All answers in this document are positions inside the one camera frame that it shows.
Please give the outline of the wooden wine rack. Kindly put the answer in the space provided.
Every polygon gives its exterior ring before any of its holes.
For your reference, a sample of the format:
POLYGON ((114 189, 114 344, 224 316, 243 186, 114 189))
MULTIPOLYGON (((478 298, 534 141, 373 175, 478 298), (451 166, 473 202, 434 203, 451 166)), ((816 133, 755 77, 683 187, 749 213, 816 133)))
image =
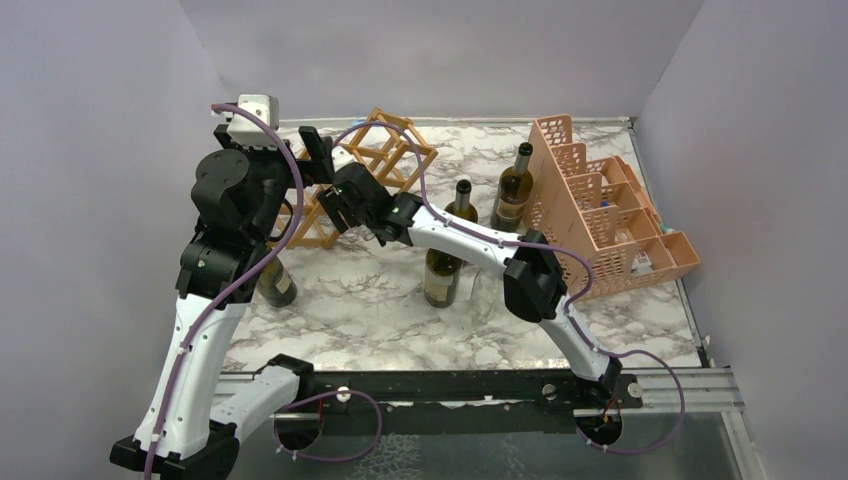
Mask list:
MULTIPOLYGON (((338 141, 333 157, 365 165, 391 194, 409 191, 437 157, 437 149, 407 117, 375 108, 365 121, 366 126, 338 141)), ((318 201, 326 189, 325 185, 314 185, 305 190, 303 217, 287 244, 289 249, 329 249, 336 243, 340 233, 318 201)))

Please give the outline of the dark green wine bottle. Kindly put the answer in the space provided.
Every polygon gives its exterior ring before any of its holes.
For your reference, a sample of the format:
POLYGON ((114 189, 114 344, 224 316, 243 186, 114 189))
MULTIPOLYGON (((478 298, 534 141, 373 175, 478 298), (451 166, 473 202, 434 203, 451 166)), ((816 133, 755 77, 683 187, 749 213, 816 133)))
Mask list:
POLYGON ((427 250, 423 289, 431 306, 446 308, 454 303, 462 267, 460 258, 436 249, 427 250))

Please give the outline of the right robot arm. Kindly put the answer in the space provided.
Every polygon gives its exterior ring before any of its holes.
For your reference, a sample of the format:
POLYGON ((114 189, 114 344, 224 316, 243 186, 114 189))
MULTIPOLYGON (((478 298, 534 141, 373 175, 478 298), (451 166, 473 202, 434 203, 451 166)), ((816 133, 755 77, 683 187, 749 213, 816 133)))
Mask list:
POLYGON ((435 249, 498 276, 506 308, 517 318, 537 323, 569 362, 577 393, 587 405, 600 407, 617 392, 622 365, 593 336, 568 292, 557 255, 539 231, 523 235, 498 232, 433 207, 424 191, 391 194, 357 161, 337 167, 332 159, 336 141, 313 127, 299 131, 310 161, 319 170, 294 169, 304 183, 325 186, 318 201, 339 232, 364 226, 381 244, 435 249))

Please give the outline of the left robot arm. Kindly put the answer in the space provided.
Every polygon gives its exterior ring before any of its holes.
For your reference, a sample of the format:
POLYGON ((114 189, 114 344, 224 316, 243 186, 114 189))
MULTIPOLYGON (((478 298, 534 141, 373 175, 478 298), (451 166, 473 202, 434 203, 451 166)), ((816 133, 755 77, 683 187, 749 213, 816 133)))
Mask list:
POLYGON ((302 411, 312 429, 320 426, 323 396, 314 368, 285 354, 223 403, 213 401, 225 353, 255 290, 280 289, 269 240, 287 192, 334 178, 332 139, 312 127, 299 134, 302 158, 263 131, 217 127, 220 147, 195 171, 191 198, 199 218, 180 258, 165 365, 141 424, 113 444, 112 464, 144 478, 224 479, 241 445, 272 414, 302 411))

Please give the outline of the dark wine bottle at left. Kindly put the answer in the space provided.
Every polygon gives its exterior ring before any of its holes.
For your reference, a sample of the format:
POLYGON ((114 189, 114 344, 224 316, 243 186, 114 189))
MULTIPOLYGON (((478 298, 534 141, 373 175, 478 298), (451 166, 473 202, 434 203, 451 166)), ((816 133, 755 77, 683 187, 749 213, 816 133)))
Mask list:
POLYGON ((256 288, 265 301, 274 308, 291 305, 298 293, 294 279, 278 257, 262 269, 256 288))

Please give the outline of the green wine bottle silver neck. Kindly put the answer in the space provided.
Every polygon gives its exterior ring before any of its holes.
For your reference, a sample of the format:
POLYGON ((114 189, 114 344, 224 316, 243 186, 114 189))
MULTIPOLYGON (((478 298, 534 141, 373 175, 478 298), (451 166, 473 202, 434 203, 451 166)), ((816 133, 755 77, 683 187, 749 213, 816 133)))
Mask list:
POLYGON ((521 222, 529 200, 534 180, 528 170, 533 145, 522 142, 515 161, 500 175, 490 226, 498 231, 515 232, 521 222))

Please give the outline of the pink plastic organizer rack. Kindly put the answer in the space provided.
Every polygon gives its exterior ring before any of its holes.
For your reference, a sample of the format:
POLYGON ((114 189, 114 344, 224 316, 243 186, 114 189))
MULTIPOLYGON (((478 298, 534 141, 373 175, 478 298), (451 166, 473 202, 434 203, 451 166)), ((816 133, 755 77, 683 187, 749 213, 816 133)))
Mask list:
POLYGON ((665 226, 633 169, 618 156, 591 160, 568 115, 533 121, 534 179, 526 227, 568 249, 569 291, 586 299, 676 281, 700 263, 688 237, 665 226))

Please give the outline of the clear glass jug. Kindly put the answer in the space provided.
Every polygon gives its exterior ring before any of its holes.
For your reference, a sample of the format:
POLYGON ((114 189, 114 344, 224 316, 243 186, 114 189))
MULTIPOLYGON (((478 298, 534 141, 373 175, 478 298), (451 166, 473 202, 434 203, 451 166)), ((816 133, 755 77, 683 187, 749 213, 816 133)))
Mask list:
POLYGON ((502 279, 485 270, 479 270, 472 283, 467 311, 471 325, 486 324, 504 304, 502 279))

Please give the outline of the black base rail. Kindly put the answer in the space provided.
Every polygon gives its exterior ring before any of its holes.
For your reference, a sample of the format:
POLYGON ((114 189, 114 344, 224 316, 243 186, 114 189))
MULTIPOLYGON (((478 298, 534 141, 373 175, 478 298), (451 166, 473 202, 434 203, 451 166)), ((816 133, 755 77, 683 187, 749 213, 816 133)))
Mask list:
POLYGON ((284 439, 318 435, 461 435, 514 432, 572 434, 578 427, 642 407, 637 378, 620 374, 612 397, 581 389, 566 368, 529 370, 317 371, 284 354, 268 366, 301 376, 297 397, 326 393, 305 406, 275 409, 284 439))

